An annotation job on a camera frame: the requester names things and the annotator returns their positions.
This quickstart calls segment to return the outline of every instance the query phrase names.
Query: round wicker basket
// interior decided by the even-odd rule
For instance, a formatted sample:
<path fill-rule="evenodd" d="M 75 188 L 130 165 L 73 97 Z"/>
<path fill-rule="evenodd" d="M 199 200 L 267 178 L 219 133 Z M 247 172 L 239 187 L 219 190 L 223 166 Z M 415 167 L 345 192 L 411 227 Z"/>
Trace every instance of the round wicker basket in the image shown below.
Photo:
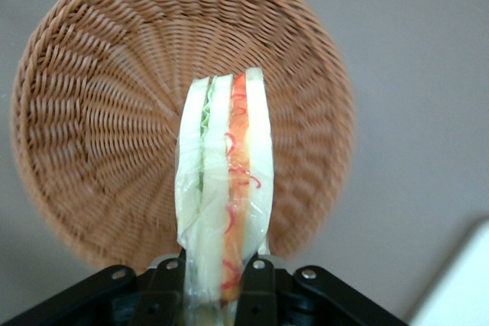
<path fill-rule="evenodd" d="M 274 139 L 272 253 L 311 241 L 345 181 L 350 85 L 301 0 L 59 0 L 21 59 L 12 135 L 42 217 L 82 258 L 138 272 L 179 250 L 176 137 L 193 78 L 261 66 Z"/>

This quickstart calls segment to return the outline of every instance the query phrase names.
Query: woven basket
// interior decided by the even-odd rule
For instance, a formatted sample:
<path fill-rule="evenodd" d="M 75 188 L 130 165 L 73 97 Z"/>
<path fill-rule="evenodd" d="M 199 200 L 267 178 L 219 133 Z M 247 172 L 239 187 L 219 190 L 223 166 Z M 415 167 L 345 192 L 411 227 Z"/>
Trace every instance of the woven basket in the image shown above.
<path fill-rule="evenodd" d="M 37 209 L 75 253 L 138 272 L 179 250 L 176 137 L 193 78 L 261 66 L 274 139 L 273 253 L 311 241 L 345 180 L 353 107 L 301 0 L 59 0 L 28 42 L 12 134 Z"/>

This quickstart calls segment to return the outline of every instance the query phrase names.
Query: screw head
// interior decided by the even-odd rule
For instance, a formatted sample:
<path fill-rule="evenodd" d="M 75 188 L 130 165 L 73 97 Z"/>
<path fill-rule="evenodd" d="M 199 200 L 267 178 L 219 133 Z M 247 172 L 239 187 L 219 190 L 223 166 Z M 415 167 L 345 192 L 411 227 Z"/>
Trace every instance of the screw head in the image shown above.
<path fill-rule="evenodd" d="M 117 279 L 123 278 L 125 276 L 125 274 L 126 274 L 125 269 L 117 270 L 115 273 L 112 274 L 112 279 L 117 280 Z"/>
<path fill-rule="evenodd" d="M 173 260 L 173 261 L 170 261 L 169 263 L 167 263 L 167 269 L 168 270 L 173 270 L 173 269 L 176 269 L 178 267 L 178 261 L 176 260 Z"/>
<path fill-rule="evenodd" d="M 265 268 L 265 263 L 262 260 L 255 260 L 253 262 L 253 267 L 256 270 L 261 270 L 261 269 L 264 269 Z"/>
<path fill-rule="evenodd" d="M 301 274 L 305 279 L 309 280 L 315 279 L 317 277 L 316 272 L 312 269 L 304 269 Z"/>

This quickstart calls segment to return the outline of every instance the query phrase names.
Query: plastic-wrapped sandwich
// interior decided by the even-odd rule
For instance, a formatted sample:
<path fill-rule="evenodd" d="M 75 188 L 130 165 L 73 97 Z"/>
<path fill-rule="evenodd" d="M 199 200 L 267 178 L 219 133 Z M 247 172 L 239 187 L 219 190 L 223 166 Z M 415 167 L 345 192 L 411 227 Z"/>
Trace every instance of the plastic-wrapped sandwich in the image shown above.
<path fill-rule="evenodd" d="M 236 300 L 245 264 L 266 243 L 274 190 L 260 68 L 194 80 L 178 142 L 175 205 L 190 304 Z"/>

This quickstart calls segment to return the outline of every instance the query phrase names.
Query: red pepper strip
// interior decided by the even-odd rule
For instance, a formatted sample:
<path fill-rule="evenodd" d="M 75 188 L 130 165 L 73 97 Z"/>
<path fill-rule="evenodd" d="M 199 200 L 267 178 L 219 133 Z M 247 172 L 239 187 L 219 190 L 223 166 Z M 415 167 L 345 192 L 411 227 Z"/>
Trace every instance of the red pepper strip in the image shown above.
<path fill-rule="evenodd" d="M 261 187 L 261 182 L 255 176 L 250 176 L 250 179 L 253 179 L 257 183 L 257 189 Z"/>
<path fill-rule="evenodd" d="M 235 93 L 234 95 L 231 95 L 231 100 L 233 102 L 242 101 L 243 99 L 246 99 L 246 95 L 243 93 Z"/>
<path fill-rule="evenodd" d="M 232 206 L 228 205 L 226 206 L 226 211 L 228 212 L 229 214 L 229 224 L 228 224 L 228 228 L 225 230 L 224 234 L 227 234 L 233 225 L 235 225 L 235 213 L 233 212 L 232 210 Z"/>
<path fill-rule="evenodd" d="M 236 112 L 235 116 L 243 116 L 248 113 L 248 110 L 246 108 L 236 107 L 236 110 L 239 110 L 239 112 Z"/>
<path fill-rule="evenodd" d="M 246 169 L 243 169 L 243 168 L 230 168 L 229 169 L 229 172 L 243 173 L 245 175 L 249 175 L 250 176 L 250 179 L 253 179 L 257 183 L 257 189 L 259 189 L 261 187 L 260 180 L 257 179 L 255 176 L 250 175 L 250 173 Z M 244 186 L 245 184 L 242 183 L 242 182 L 240 182 L 239 185 L 240 186 Z"/>
<path fill-rule="evenodd" d="M 229 152 L 226 154 L 226 156 L 228 156 L 236 148 L 236 138 L 231 133 L 226 133 L 225 136 L 231 139 L 231 147 L 229 148 Z"/>
<path fill-rule="evenodd" d="M 225 267 L 231 270 L 232 279 L 221 284 L 221 289 L 230 289 L 233 286 L 237 286 L 237 284 L 239 284 L 240 271 L 232 265 L 231 261 L 223 260 L 222 263 Z"/>

